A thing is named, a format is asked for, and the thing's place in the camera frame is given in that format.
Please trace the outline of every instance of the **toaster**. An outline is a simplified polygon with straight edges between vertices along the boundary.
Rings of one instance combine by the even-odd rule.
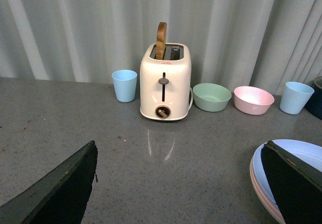
[[[189,49],[184,44],[166,43],[163,59],[155,59],[155,55],[156,44],[152,44],[141,62],[140,112],[153,120],[180,120],[193,101]]]

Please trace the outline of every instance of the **light blue plate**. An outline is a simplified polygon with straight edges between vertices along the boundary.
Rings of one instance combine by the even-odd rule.
[[[283,149],[289,151],[291,154],[297,156],[301,160],[307,162],[308,164],[318,169],[319,171],[322,171],[322,147],[308,142],[302,142],[302,141],[291,140],[291,139],[277,139],[277,140],[273,140],[273,142],[278,146],[282,147]],[[256,149],[253,156],[254,175],[264,194],[267,196],[270,202],[273,205],[275,205],[275,207],[278,209],[278,206],[275,202],[273,193],[268,184],[268,181],[263,169],[263,164],[261,159],[261,150],[263,147],[264,147],[264,144],[259,146]]]

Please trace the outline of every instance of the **toaster dial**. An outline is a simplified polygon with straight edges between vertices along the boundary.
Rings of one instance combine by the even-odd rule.
[[[170,111],[170,108],[167,106],[158,106],[155,109],[155,114],[161,119],[166,119],[167,117],[170,116],[171,111]]]

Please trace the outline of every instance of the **pink plate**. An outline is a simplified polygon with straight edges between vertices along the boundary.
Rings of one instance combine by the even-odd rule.
[[[256,87],[237,87],[234,90],[234,103],[237,109],[250,115],[262,115],[274,103],[274,97]]]

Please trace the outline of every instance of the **dark blue container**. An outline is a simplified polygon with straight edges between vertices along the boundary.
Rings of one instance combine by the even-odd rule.
[[[322,119],[322,77],[317,77],[313,84],[314,93],[306,104],[307,110]]]

